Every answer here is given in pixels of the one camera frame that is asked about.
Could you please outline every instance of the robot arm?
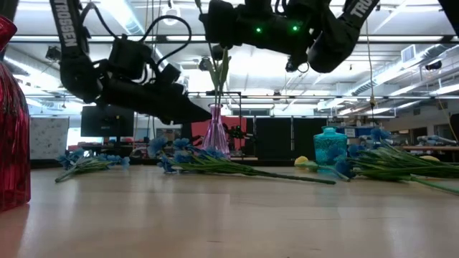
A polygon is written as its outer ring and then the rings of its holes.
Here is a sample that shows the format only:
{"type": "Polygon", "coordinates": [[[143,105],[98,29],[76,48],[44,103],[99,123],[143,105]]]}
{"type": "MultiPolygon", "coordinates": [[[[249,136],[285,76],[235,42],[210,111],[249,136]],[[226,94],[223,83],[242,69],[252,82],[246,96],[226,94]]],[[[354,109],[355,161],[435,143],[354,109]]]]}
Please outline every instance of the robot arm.
{"type": "Polygon", "coordinates": [[[332,72],[348,58],[359,41],[360,30],[379,0],[347,1],[336,18],[327,8],[321,20],[322,33],[308,52],[308,62],[317,72],[332,72]]]}
{"type": "Polygon", "coordinates": [[[151,48],[143,43],[153,26],[162,19],[178,19],[186,25],[191,38],[191,28],[183,19],[161,16],[153,21],[143,40],[134,42],[126,35],[117,38],[93,2],[84,9],[79,0],[49,0],[49,3],[61,43],[61,81],[73,95],[86,103],[117,105],[153,115],[166,124],[190,123],[212,117],[189,100],[183,85],[175,83],[180,71],[172,64],[159,72],[158,65],[151,58],[151,48]],[[97,62],[92,62],[89,57],[87,38],[90,35],[82,25],[91,9],[96,11],[104,27],[115,37],[109,58],[97,62]],[[155,78],[145,84],[134,82],[142,78],[147,64],[155,72],[155,78]]]}
{"type": "MultiPolygon", "coordinates": [[[[208,14],[200,16],[206,39],[223,47],[251,44],[288,54],[288,72],[308,62],[317,72],[332,72],[351,53],[360,30],[379,0],[346,0],[344,13],[336,18],[331,0],[283,1],[284,12],[273,12],[270,0],[245,0],[233,8],[211,0],[208,14]]],[[[459,35],[459,11],[455,0],[438,0],[459,35]]]]}

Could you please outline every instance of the hanging cable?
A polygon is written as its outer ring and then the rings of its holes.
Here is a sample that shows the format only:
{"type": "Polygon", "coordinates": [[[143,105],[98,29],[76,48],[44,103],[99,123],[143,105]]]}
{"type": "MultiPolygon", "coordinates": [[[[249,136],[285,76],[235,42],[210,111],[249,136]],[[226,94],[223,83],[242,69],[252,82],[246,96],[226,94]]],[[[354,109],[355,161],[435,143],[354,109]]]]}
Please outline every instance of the hanging cable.
{"type": "Polygon", "coordinates": [[[142,41],[145,41],[146,37],[148,36],[148,34],[150,34],[151,30],[153,29],[153,27],[155,27],[155,25],[157,25],[161,20],[164,20],[164,19],[176,19],[177,21],[181,22],[182,24],[184,24],[186,26],[186,29],[188,30],[188,39],[186,40],[186,42],[181,45],[179,48],[175,49],[174,51],[164,55],[157,63],[156,65],[159,65],[161,64],[166,58],[176,54],[177,52],[181,51],[182,49],[184,49],[186,46],[188,46],[188,44],[191,42],[191,27],[189,26],[188,22],[186,22],[184,19],[180,18],[180,17],[176,17],[176,16],[173,16],[173,15],[164,15],[164,16],[161,16],[159,18],[156,18],[150,25],[150,27],[146,30],[144,36],[139,40],[140,42],[142,41]]]}
{"type": "Polygon", "coordinates": [[[87,3],[87,6],[81,12],[81,25],[80,26],[82,26],[82,23],[84,22],[84,20],[85,20],[85,18],[87,16],[87,13],[91,9],[94,9],[95,13],[97,14],[97,16],[99,18],[100,23],[102,24],[104,29],[109,33],[109,35],[114,37],[115,39],[117,39],[118,37],[115,35],[115,33],[112,32],[112,30],[110,29],[110,27],[108,27],[107,23],[105,22],[104,18],[102,17],[102,14],[100,13],[99,8],[91,1],[89,3],[87,3]]]}
{"type": "Polygon", "coordinates": [[[148,116],[148,122],[146,123],[146,137],[150,139],[150,115],[148,116]]]}
{"type": "MultiPolygon", "coordinates": [[[[199,9],[199,13],[200,13],[201,15],[204,15],[204,14],[202,13],[201,5],[198,5],[198,9],[199,9]]],[[[214,53],[212,52],[212,46],[210,45],[210,42],[207,42],[207,46],[209,47],[210,57],[212,58],[212,63],[213,63],[213,65],[214,65],[214,68],[216,69],[216,68],[217,68],[217,63],[215,62],[214,53]]]]}
{"type": "Polygon", "coordinates": [[[137,122],[138,122],[138,113],[136,112],[136,122],[134,123],[136,126],[134,127],[134,140],[132,142],[132,149],[136,149],[136,134],[137,134],[137,122]]]}
{"type": "Polygon", "coordinates": [[[374,122],[374,106],[376,105],[376,100],[374,99],[374,89],[373,89],[373,64],[372,64],[372,55],[370,50],[370,37],[368,35],[368,20],[365,22],[365,30],[366,30],[366,46],[368,47],[368,61],[370,64],[370,86],[372,88],[372,95],[370,96],[370,107],[372,108],[372,120],[373,124],[376,125],[374,122]]]}

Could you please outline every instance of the wooden table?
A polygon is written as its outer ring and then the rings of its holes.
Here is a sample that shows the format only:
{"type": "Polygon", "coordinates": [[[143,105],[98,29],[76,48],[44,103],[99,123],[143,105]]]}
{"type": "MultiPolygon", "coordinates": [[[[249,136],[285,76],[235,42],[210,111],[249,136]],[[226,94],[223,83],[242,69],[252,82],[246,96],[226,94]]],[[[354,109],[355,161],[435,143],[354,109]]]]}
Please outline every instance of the wooden table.
{"type": "Polygon", "coordinates": [[[32,171],[30,204],[0,214],[1,258],[459,254],[459,196],[416,183],[329,186],[131,166],[54,184],[58,173],[32,171]]]}

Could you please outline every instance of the ceiling light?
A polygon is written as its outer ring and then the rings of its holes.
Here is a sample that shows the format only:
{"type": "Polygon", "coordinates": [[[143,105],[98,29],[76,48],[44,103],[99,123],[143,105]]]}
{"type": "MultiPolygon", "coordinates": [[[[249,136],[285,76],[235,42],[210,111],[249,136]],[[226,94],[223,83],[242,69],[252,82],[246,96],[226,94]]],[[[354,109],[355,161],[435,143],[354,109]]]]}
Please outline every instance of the ceiling light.
{"type": "MultiPolygon", "coordinates": [[[[440,41],[442,36],[369,36],[369,41],[379,42],[422,42],[422,41],[440,41]]],[[[360,36],[359,41],[366,42],[366,36],[360,36]]]]}
{"type": "MultiPolygon", "coordinates": [[[[186,41],[188,40],[188,36],[167,36],[167,40],[171,41],[186,41]]],[[[191,36],[192,41],[206,41],[205,36],[191,36]]]]}
{"type": "Polygon", "coordinates": [[[432,96],[441,95],[441,94],[446,94],[449,92],[455,92],[456,90],[459,90],[459,84],[441,87],[440,89],[429,93],[429,95],[432,95],[432,96]]]}
{"type": "MultiPolygon", "coordinates": [[[[180,8],[176,7],[172,0],[169,0],[169,6],[163,7],[163,9],[161,10],[161,14],[168,15],[168,11],[175,11],[174,15],[177,17],[180,17],[180,8]]],[[[163,22],[165,25],[172,26],[172,25],[175,25],[179,21],[176,19],[164,19],[163,22]]]]}
{"type": "Polygon", "coordinates": [[[126,0],[100,0],[100,6],[112,14],[113,18],[129,33],[144,34],[145,29],[133,13],[126,0]]]}
{"type": "MultiPolygon", "coordinates": [[[[242,96],[242,97],[247,97],[247,98],[260,98],[260,99],[272,99],[273,96],[242,96]]],[[[289,98],[289,96],[275,96],[276,99],[280,98],[289,98]]]]}
{"type": "Polygon", "coordinates": [[[400,95],[400,94],[404,94],[404,93],[407,93],[409,92],[410,90],[413,90],[415,89],[416,86],[408,86],[408,87],[404,87],[400,90],[396,90],[394,91],[393,93],[389,94],[389,96],[397,96],[397,95],[400,95]]]}
{"type": "Polygon", "coordinates": [[[373,111],[371,111],[371,110],[366,111],[365,114],[367,114],[367,115],[380,114],[380,113],[384,113],[384,112],[389,111],[389,110],[391,110],[390,107],[375,108],[375,109],[373,109],[373,111]]]}
{"type": "Polygon", "coordinates": [[[327,95],[330,95],[330,91],[329,90],[306,90],[302,95],[327,96],[327,95]]]}
{"type": "Polygon", "coordinates": [[[412,105],[417,104],[417,103],[419,103],[419,102],[420,102],[420,101],[409,102],[409,103],[400,105],[400,106],[398,106],[397,108],[408,108],[409,106],[412,106],[412,105]]]}

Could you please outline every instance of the ceiling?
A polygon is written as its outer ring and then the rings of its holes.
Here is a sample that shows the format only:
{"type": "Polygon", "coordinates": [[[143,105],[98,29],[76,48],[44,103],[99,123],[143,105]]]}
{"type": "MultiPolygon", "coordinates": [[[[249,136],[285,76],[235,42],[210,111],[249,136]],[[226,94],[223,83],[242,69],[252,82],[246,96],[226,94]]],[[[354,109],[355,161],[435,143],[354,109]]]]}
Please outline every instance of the ceiling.
{"type": "MultiPolygon", "coordinates": [[[[164,1],[147,1],[147,0],[99,0],[94,1],[107,22],[108,26],[118,35],[127,34],[126,27],[122,25],[122,19],[127,15],[123,12],[114,11],[116,9],[126,10],[126,3],[132,7],[132,14],[139,21],[141,27],[145,24],[150,24],[152,14],[154,17],[158,13],[167,11],[168,2],[164,1]]],[[[208,0],[203,0],[203,11],[207,12],[208,0]]],[[[241,0],[230,0],[233,4],[242,4],[241,0]]],[[[204,34],[202,23],[198,20],[199,10],[195,7],[194,0],[175,0],[174,6],[180,11],[180,17],[185,19],[191,26],[194,35],[204,34]]],[[[341,7],[344,0],[331,1],[331,10],[336,16],[341,13],[341,7]]],[[[454,34],[445,14],[440,11],[441,7],[435,0],[381,0],[381,9],[373,11],[368,18],[369,35],[451,35],[454,34]]],[[[167,11],[168,14],[174,14],[174,10],[167,11]]],[[[66,94],[66,100],[74,102],[75,99],[69,96],[65,88],[59,85],[59,65],[55,62],[50,62],[45,58],[48,47],[56,46],[56,42],[40,43],[40,37],[56,36],[55,23],[47,0],[21,0],[14,19],[14,23],[18,27],[18,32],[13,38],[8,51],[6,53],[7,64],[14,69],[17,75],[25,75],[23,81],[31,81],[31,85],[35,85],[38,89],[26,91],[26,95],[31,96],[30,99],[42,102],[56,101],[50,98],[54,95],[66,94]],[[18,40],[23,36],[29,37],[27,41],[18,43],[18,40]]],[[[108,36],[97,16],[91,11],[86,20],[85,26],[89,29],[93,36],[108,36]]],[[[177,35],[186,34],[185,27],[180,24],[168,25],[160,22],[154,29],[158,34],[177,35]]],[[[364,26],[361,34],[366,34],[364,26]]],[[[108,58],[110,54],[110,40],[106,44],[91,44],[90,57],[92,60],[108,58]]],[[[400,59],[401,51],[409,44],[358,44],[353,54],[336,68],[330,74],[321,75],[313,70],[309,70],[305,74],[299,72],[285,72],[285,63],[287,56],[266,49],[257,49],[250,45],[242,45],[241,47],[233,47],[229,51],[232,56],[229,69],[229,83],[227,90],[241,91],[243,95],[271,95],[274,90],[280,90],[283,95],[349,95],[352,89],[360,85],[360,82],[370,79],[371,68],[374,75],[378,75],[386,67],[397,63],[400,59]]],[[[167,54],[179,45],[177,44],[159,44],[156,46],[162,54],[167,54]]],[[[457,52],[446,52],[438,58],[443,61],[441,71],[448,71],[455,68],[455,58],[457,52]]],[[[196,69],[196,63],[202,57],[209,56],[209,48],[207,44],[190,44],[187,48],[179,53],[168,58],[169,62],[180,64],[184,70],[182,75],[189,78],[190,91],[205,91],[211,90],[212,84],[208,74],[203,74],[196,69]]],[[[390,80],[384,80],[382,86],[378,86],[378,95],[390,95],[392,92],[400,88],[412,85],[413,83],[425,80],[426,76],[439,73],[440,71],[428,72],[424,70],[420,74],[419,65],[413,65],[404,69],[397,76],[392,76],[390,80]]],[[[437,85],[433,84],[430,89],[433,90],[437,85]]],[[[416,88],[410,94],[416,92],[425,92],[424,86],[416,88]]],[[[290,104],[287,101],[284,104],[289,104],[291,110],[304,108],[301,104],[318,104],[318,102],[326,102],[331,100],[297,100],[295,104],[290,104]]],[[[363,105],[366,100],[356,100],[354,102],[340,102],[339,104],[323,105],[329,112],[330,108],[344,110],[348,106],[357,107],[363,105]]],[[[75,114],[79,114],[80,108],[75,106],[75,114]]],[[[69,110],[59,112],[58,108],[47,110],[44,108],[45,114],[68,114],[69,110]]]]}

